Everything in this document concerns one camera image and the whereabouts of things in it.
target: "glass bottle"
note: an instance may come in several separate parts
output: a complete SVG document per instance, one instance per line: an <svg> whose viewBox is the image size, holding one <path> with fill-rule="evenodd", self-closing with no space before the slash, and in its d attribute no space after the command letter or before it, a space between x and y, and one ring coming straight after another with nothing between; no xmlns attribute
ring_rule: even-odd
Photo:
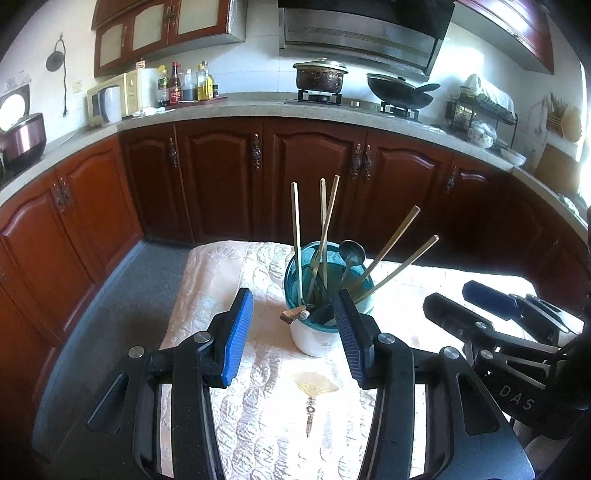
<svg viewBox="0 0 591 480"><path fill-rule="evenodd" d="M176 105L181 101L181 80L178 78L178 63L175 61L168 81L168 101L170 105Z"/></svg>
<svg viewBox="0 0 591 480"><path fill-rule="evenodd" d="M193 71L191 69L187 69L183 82L183 102L194 102L196 99L196 94L197 85L193 76Z"/></svg>
<svg viewBox="0 0 591 480"><path fill-rule="evenodd" d="M197 71L197 100L200 102L209 100L207 95L207 71L203 62L199 64L199 70Z"/></svg>

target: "soy sauce bottle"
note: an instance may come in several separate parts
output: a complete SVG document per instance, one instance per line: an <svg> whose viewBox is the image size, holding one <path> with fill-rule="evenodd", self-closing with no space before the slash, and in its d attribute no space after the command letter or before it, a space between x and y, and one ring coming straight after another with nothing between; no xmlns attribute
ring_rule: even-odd
<svg viewBox="0 0 591 480"><path fill-rule="evenodd" d="M178 78L178 62L173 62L173 70L168 81L168 101L176 105L181 101L181 80Z"/></svg>

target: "microwave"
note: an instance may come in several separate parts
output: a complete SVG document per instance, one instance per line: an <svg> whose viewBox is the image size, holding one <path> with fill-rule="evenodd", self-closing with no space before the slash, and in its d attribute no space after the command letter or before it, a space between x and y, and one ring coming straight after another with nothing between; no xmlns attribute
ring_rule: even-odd
<svg viewBox="0 0 591 480"><path fill-rule="evenodd" d="M105 87L119 86L121 91L121 115L131 116L148 106L157 106L158 69L136 69L122 73L88 90L88 123L93 127L103 125L99 109L99 92Z"/></svg>

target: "gray floor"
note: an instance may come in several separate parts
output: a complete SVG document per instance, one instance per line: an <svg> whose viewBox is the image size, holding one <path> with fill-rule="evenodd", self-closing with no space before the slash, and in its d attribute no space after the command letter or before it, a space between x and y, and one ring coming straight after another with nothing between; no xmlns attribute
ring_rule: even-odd
<svg viewBox="0 0 591 480"><path fill-rule="evenodd" d="M141 242L109 277L76 326L41 400L33 446L52 460L78 415L134 345L164 339L189 249Z"/></svg>

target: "tablecloth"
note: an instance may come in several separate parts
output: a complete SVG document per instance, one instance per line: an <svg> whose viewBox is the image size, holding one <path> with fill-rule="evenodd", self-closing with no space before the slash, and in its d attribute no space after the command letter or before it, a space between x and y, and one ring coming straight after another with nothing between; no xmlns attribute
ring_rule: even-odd
<svg viewBox="0 0 591 480"><path fill-rule="evenodd" d="M293 344L285 310L283 276L293 247L276 243L218 242L189 255L181 289L161 348L178 345L207 329L226 311L240 287L254 296L254 315L238 376L225 390L212 388L212 408L220 454L228 480L356 479L371 425L375 391L362 391L351 378L342 348L312 358ZM382 262L372 273L378 282L398 266ZM438 352L462 343L423 315L425 296L439 292L493 321L501 332L527 338L504 322L465 302L462 287L477 280L504 293L535 293L518 277L467 273L411 265L375 293L373 317L382 331L409 346ZM339 389L317 399L311 435L306 438L306 395L293 380L317 372ZM170 386L163 387L161 454L163 473L173 475L170 441ZM426 417L424 388L415 397L415 445L411 476L423 471Z"/></svg>

